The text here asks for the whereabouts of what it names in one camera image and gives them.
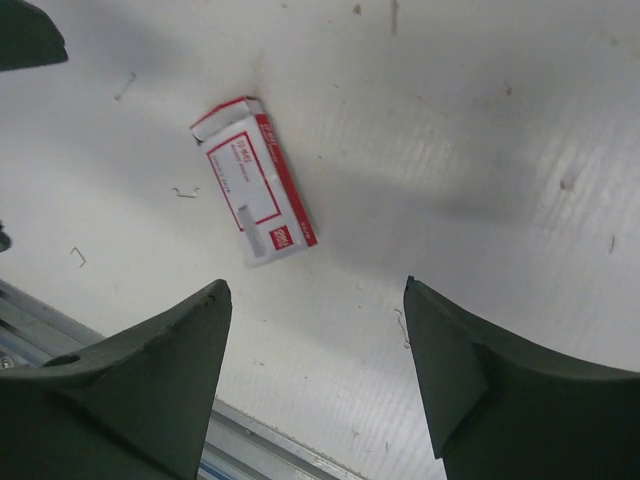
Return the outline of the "red white staple box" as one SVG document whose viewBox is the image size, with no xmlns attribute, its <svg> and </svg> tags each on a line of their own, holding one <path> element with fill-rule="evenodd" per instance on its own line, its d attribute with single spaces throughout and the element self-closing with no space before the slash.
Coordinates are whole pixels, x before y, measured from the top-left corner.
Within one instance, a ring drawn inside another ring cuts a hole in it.
<svg viewBox="0 0 640 480">
<path fill-rule="evenodd" d="M 312 248 L 318 239 L 275 128 L 256 97 L 222 103 L 190 126 L 210 165 L 249 266 Z"/>
</svg>

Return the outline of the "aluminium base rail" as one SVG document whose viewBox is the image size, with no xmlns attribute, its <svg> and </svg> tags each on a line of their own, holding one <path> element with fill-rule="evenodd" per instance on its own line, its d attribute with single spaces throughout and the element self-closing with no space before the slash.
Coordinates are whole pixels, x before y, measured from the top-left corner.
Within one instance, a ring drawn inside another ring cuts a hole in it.
<svg viewBox="0 0 640 480">
<path fill-rule="evenodd" d="M 216 280 L 104 337 L 1 287 L 5 479 L 351 479 L 215 397 L 231 324 Z"/>
</svg>

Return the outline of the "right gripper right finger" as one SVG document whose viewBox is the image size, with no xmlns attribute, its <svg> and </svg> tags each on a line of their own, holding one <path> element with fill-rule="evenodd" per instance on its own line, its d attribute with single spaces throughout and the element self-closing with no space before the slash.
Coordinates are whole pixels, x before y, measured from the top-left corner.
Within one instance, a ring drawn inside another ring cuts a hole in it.
<svg viewBox="0 0 640 480">
<path fill-rule="evenodd" d="M 450 479 L 635 479 L 639 376 L 533 343 L 409 278 L 407 332 Z"/>
</svg>

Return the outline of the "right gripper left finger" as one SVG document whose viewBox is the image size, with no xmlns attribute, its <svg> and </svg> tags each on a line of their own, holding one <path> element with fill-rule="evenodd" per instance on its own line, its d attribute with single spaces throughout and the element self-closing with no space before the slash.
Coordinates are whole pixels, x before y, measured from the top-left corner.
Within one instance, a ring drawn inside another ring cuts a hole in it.
<svg viewBox="0 0 640 480">
<path fill-rule="evenodd" d="M 194 479 L 231 323 L 217 280 L 37 368 L 1 374 L 5 479 Z"/>
</svg>

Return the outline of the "loose bent staple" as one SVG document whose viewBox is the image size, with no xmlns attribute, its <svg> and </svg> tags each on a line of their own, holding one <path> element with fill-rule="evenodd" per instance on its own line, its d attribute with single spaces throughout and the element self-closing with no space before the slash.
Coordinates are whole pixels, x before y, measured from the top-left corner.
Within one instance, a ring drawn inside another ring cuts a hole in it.
<svg viewBox="0 0 640 480">
<path fill-rule="evenodd" d="M 86 257 L 84 256 L 84 254 L 81 252 L 81 250 L 78 247 L 73 247 L 70 251 L 71 255 L 75 255 L 78 260 L 79 260 L 79 264 L 78 267 L 82 268 L 86 265 Z"/>
<path fill-rule="evenodd" d="M 115 101 L 121 101 L 129 90 L 131 85 L 136 81 L 137 75 L 135 72 L 131 72 L 126 80 L 126 82 L 122 85 L 122 87 L 118 90 L 118 92 L 114 95 Z"/>
<path fill-rule="evenodd" d="M 200 189 L 198 187 L 195 187 L 195 188 L 191 189 L 190 191 L 182 191 L 177 187 L 173 187 L 172 191 L 175 193 L 175 195 L 178 198 L 196 199 Z"/>
</svg>

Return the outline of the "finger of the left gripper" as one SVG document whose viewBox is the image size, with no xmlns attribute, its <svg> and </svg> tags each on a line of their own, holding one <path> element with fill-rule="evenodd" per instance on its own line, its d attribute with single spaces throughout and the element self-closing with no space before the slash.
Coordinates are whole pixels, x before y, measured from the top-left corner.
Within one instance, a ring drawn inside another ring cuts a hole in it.
<svg viewBox="0 0 640 480">
<path fill-rule="evenodd" d="M 68 60 L 65 40 L 51 18 L 26 1 L 2 0 L 2 71 L 37 68 Z"/>
</svg>

